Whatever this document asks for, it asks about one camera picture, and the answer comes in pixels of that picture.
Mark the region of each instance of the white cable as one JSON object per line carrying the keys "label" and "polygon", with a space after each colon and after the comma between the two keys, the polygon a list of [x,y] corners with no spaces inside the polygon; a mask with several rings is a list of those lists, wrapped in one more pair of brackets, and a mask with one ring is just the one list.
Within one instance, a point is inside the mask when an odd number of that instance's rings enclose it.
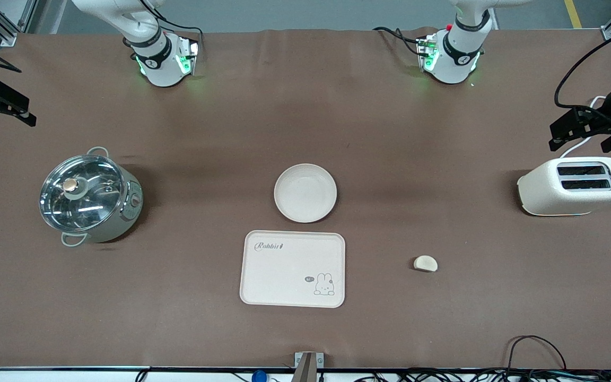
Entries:
{"label": "white cable", "polygon": [[[592,108],[593,106],[595,106],[595,105],[596,105],[596,102],[597,102],[599,99],[605,99],[605,97],[604,97],[604,96],[598,96],[598,97],[595,97],[595,98],[594,98],[594,99],[591,101],[591,104],[590,104],[590,106],[589,106],[589,107],[591,107],[591,108]],[[572,147],[568,148],[568,149],[567,149],[567,151],[563,152],[563,153],[562,153],[562,155],[560,155],[560,158],[567,157],[567,154],[570,154],[570,152],[574,151],[574,149],[578,149],[578,148],[580,148],[580,147],[581,147],[581,146],[583,146],[585,143],[587,143],[589,140],[591,140],[591,138],[592,138],[592,137],[584,138],[582,141],[580,141],[580,142],[579,142],[579,143],[577,143],[576,145],[574,145],[574,146],[572,146]]]}

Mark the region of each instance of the pot lid knob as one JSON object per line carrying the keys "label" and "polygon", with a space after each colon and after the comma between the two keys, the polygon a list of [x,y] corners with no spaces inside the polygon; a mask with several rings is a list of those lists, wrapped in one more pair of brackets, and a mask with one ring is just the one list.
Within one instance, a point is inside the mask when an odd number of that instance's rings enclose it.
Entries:
{"label": "pot lid knob", "polygon": [[72,193],[72,191],[75,191],[78,186],[80,186],[80,182],[78,182],[77,179],[71,177],[65,179],[65,181],[63,182],[63,191],[65,191],[66,193]]}

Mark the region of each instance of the tray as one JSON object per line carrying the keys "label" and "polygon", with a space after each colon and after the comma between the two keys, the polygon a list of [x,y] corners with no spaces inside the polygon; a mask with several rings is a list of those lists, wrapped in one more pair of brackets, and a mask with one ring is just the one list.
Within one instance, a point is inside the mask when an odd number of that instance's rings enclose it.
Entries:
{"label": "tray", "polygon": [[245,238],[240,298],[251,305],[337,308],[346,241],[336,233],[255,230]]}

